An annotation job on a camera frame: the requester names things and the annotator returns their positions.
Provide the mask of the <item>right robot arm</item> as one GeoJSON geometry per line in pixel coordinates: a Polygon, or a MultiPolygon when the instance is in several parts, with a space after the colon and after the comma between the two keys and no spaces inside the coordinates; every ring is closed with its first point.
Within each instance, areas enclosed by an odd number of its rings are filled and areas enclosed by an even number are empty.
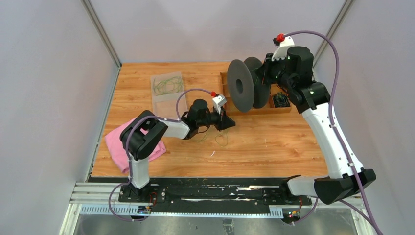
{"type": "Polygon", "coordinates": [[[332,204],[360,193],[376,180],[373,169],[365,168],[353,155],[350,145],[329,106],[330,95],[323,83],[312,79],[314,56],[302,46],[279,46],[266,55],[264,80],[277,84],[288,93],[299,114],[312,129],[322,150],[328,175],[305,177],[295,175],[283,181],[281,200],[292,204],[300,195],[319,198],[332,204]]]}

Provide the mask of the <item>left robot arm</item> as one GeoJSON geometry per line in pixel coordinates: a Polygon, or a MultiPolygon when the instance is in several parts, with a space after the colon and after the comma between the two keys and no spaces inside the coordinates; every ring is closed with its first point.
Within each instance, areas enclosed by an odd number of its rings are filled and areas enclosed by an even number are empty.
{"type": "Polygon", "coordinates": [[[210,110],[203,99],[195,100],[178,120],[156,116],[149,110],[143,111],[119,136],[129,165],[128,183],[133,187],[131,196],[138,202],[149,198],[149,156],[163,137],[189,140],[199,134],[200,127],[211,126],[223,131],[235,127],[236,123],[222,106],[215,105],[210,110]]]}

